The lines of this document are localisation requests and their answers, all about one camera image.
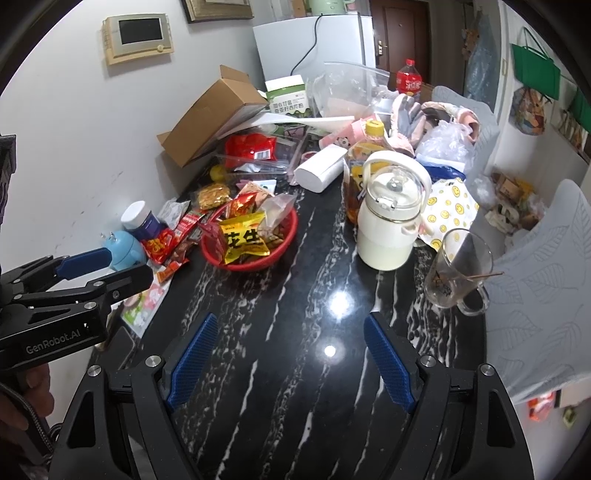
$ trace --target brown door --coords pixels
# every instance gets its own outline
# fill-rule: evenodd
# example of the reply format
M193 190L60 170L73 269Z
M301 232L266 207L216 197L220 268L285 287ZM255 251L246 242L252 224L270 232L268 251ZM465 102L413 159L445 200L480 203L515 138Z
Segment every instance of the brown door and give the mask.
M423 81L430 82L429 4L419 0L369 0L374 19L376 63L390 72L389 88L396 88L396 72L414 59Z

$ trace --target red beverage bottle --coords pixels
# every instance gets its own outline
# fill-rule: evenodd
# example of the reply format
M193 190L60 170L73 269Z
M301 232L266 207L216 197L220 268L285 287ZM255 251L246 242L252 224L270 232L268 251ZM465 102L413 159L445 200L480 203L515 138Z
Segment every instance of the red beverage bottle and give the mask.
M405 67L396 74L396 90L414 96L418 100L423 78L414 66L414 60L408 59Z

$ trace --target glass mug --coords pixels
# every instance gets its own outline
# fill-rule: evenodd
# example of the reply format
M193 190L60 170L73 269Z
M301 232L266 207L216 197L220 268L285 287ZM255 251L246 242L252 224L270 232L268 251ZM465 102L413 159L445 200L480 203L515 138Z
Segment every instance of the glass mug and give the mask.
M464 315L480 315L489 305L488 293L482 285L485 278L471 277L491 272L492 253L486 242L470 230L449 230L425 279L425 295L438 307L448 309L457 305ZM482 297L479 310L471 310L464 303L464 297L474 289Z

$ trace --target yellow snack bag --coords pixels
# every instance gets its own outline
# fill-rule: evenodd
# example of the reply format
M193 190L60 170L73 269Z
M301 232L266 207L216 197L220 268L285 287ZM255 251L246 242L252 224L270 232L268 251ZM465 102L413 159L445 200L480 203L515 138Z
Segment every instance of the yellow snack bag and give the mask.
M251 213L219 222L223 236L228 243L224 263L228 264L243 254L266 257L271 252L256 231L265 218L265 212Z

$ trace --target chair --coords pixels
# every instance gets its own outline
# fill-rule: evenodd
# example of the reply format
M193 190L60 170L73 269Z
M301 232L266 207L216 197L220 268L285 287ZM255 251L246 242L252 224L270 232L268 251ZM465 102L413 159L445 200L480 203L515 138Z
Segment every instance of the chair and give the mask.
M541 222L485 282L487 361L514 403L591 375L591 207L563 180Z
M491 109L487 104L462 97L460 94L444 86L435 87L431 99L433 102L452 103L454 105L469 108L478 117L478 121L480 122L480 135L475 145L476 158L474 160L474 167L467 177L467 186L468 189L471 190L470 183L472 179L484 172L488 159L490 158L492 151L495 149L496 140L501 133L499 125L496 123L495 115L491 112Z

